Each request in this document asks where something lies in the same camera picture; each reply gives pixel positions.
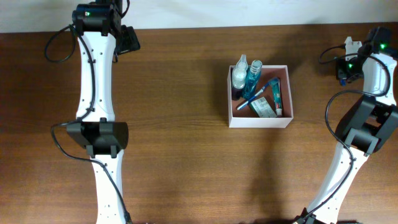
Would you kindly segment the green toothpaste tube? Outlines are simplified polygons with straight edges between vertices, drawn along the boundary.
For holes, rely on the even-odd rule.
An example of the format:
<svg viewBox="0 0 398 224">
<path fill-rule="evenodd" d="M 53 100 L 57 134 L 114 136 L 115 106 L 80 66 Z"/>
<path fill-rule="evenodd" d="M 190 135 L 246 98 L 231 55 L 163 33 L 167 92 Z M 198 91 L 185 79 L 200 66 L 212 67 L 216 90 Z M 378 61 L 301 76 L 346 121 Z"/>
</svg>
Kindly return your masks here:
<svg viewBox="0 0 398 224">
<path fill-rule="evenodd" d="M 282 117 L 282 98 L 280 94 L 280 80 L 274 78 L 270 81 L 270 86 L 272 87 L 272 94 L 274 97 L 275 113 L 277 117 Z"/>
</svg>

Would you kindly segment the blue mouthwash bottle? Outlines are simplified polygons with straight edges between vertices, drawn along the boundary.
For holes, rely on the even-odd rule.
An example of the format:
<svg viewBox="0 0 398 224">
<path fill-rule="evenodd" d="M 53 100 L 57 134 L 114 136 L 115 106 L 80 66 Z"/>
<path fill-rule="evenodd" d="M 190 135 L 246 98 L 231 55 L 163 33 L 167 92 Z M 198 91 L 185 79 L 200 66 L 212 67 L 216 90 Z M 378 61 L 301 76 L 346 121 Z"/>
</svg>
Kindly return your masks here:
<svg viewBox="0 0 398 224">
<path fill-rule="evenodd" d="M 242 97 L 245 100 L 248 100 L 253 96 L 259 77 L 261 76 L 261 71 L 262 62 L 260 60 L 254 60 L 247 72 L 246 83 L 242 92 Z"/>
</svg>

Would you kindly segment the green white soap box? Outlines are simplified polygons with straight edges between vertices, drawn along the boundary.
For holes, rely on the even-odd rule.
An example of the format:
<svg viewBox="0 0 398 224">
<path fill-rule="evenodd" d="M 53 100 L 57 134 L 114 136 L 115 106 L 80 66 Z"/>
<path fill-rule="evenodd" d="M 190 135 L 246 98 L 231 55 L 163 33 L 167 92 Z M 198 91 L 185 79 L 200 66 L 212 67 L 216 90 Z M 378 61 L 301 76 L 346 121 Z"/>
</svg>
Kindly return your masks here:
<svg viewBox="0 0 398 224">
<path fill-rule="evenodd" d="M 271 108 L 270 104 L 264 97 L 258 98 L 249 104 L 252 109 L 260 118 L 276 118 L 277 115 Z"/>
</svg>

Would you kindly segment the blue white toothbrush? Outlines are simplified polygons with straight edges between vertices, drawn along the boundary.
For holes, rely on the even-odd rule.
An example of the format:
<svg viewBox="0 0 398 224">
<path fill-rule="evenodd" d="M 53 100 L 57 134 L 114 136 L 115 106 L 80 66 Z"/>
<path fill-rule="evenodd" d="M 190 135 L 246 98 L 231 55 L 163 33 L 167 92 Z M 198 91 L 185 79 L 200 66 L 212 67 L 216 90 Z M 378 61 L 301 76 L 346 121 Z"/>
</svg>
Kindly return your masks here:
<svg viewBox="0 0 398 224">
<path fill-rule="evenodd" d="M 261 95 L 265 89 L 273 84 L 278 83 L 279 78 L 273 78 L 271 80 L 269 80 L 257 93 L 255 93 L 252 97 L 250 97 L 250 99 L 246 100 L 244 103 L 242 103 L 241 105 L 239 105 L 236 109 L 237 110 L 241 110 L 243 108 L 245 108 L 248 104 L 250 104 L 250 102 L 252 102 L 254 99 L 256 99 L 259 95 Z"/>
</svg>

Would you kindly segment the clear spray bottle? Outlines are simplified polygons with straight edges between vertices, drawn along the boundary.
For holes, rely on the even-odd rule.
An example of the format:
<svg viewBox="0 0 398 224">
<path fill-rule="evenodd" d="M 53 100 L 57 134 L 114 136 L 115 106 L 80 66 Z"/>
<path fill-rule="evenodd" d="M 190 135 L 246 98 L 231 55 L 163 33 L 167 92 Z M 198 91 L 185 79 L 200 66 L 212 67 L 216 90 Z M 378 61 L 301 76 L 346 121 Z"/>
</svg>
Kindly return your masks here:
<svg viewBox="0 0 398 224">
<path fill-rule="evenodd" d="M 242 54 L 231 74 L 231 99 L 234 101 L 239 100 L 242 95 L 246 84 L 247 69 L 246 55 Z"/>
</svg>

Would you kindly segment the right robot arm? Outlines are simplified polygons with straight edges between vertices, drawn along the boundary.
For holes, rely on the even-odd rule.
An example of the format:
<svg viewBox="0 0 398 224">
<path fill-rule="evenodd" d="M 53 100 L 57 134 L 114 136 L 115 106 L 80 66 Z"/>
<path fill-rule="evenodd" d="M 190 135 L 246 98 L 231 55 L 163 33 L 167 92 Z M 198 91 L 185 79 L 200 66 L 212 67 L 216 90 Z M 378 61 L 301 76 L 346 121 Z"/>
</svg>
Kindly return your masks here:
<svg viewBox="0 0 398 224">
<path fill-rule="evenodd" d="M 364 42 L 347 37 L 336 57 L 336 79 L 341 85 L 359 78 L 363 89 L 359 100 L 330 129 L 337 144 L 332 163 L 317 196 L 295 217 L 294 223 L 337 223 L 343 200 L 369 156 L 380 150 L 397 129 L 397 102 L 393 74 L 397 50 L 390 46 L 392 32 L 385 27 L 369 31 Z"/>
</svg>

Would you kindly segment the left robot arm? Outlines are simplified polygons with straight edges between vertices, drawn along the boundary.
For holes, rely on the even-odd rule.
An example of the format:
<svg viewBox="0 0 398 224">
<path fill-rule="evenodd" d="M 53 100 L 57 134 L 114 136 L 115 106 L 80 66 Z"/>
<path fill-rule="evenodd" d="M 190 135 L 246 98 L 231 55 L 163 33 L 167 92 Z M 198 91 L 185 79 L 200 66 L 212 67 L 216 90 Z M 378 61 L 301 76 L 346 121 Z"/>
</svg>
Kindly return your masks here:
<svg viewBox="0 0 398 224">
<path fill-rule="evenodd" d="M 134 29 L 122 24 L 128 9 L 122 1 L 93 1 L 77 5 L 72 13 L 72 32 L 81 56 L 81 90 L 76 120 L 66 130 L 93 167 L 97 223 L 132 222 L 121 177 L 129 129 L 127 123 L 115 120 L 112 102 L 113 63 L 119 55 L 140 48 Z"/>
</svg>

